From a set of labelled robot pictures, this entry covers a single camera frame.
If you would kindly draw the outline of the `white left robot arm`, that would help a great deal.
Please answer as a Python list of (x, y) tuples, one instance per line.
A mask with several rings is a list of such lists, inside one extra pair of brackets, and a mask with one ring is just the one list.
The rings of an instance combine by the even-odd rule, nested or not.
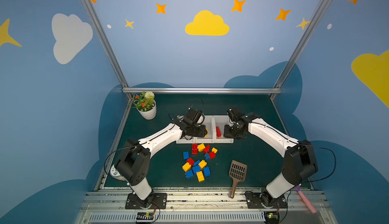
[(151, 203), (154, 197), (154, 191), (146, 179), (151, 158), (169, 144), (186, 136), (206, 136), (204, 119), (202, 111), (189, 108), (185, 115), (173, 119), (157, 133), (143, 139), (126, 141), (113, 167), (124, 178), (138, 200)]

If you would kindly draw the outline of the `red tall lego brick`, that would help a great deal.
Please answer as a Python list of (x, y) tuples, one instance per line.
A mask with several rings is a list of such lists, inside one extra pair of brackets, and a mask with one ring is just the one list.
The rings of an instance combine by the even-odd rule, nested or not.
[(197, 155), (198, 153), (198, 144), (192, 144), (191, 146), (191, 154), (192, 155)]

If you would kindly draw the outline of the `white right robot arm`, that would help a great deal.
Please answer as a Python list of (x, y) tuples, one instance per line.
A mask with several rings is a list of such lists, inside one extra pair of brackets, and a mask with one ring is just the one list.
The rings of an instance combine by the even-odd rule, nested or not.
[(237, 106), (228, 109), (227, 114), (231, 125), (224, 127), (226, 138), (240, 140), (251, 134), (263, 140), (283, 157), (281, 173), (262, 190), (262, 197), (268, 204), (318, 172), (319, 167), (311, 142), (292, 138), (255, 113), (243, 113)]

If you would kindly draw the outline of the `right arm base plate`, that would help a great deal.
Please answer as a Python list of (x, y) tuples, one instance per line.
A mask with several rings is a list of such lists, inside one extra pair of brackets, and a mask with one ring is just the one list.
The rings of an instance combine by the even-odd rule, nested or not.
[(278, 209), (286, 208), (288, 206), (284, 195), (273, 198), (266, 193), (252, 191), (246, 191), (244, 195), (249, 209)]

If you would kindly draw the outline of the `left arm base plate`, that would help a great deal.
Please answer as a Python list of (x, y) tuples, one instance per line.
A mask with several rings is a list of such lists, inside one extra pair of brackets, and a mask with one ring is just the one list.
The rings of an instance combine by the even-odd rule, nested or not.
[(141, 200), (136, 194), (129, 194), (125, 203), (125, 209), (165, 209), (166, 204), (166, 193), (152, 192), (145, 200)]

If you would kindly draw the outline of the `blue small lego brick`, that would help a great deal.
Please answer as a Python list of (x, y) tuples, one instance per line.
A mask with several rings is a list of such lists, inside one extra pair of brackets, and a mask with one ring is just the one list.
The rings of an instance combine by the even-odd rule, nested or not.
[(184, 160), (189, 159), (189, 153), (187, 151), (183, 152), (183, 159)]

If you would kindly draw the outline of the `red lego brick small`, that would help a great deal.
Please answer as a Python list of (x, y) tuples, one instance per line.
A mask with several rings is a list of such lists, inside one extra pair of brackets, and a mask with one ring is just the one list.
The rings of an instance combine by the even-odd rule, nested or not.
[(216, 154), (214, 152), (210, 152), (208, 155), (209, 155), (210, 159), (212, 159), (212, 158), (214, 158), (216, 156)]

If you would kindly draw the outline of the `yellow large lego brick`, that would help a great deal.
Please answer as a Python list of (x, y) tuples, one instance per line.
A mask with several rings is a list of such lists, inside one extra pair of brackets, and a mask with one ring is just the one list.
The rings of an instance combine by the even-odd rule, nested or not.
[(198, 151), (199, 151), (199, 152), (203, 152), (205, 149), (206, 149), (205, 144), (200, 144), (200, 145), (198, 145)]

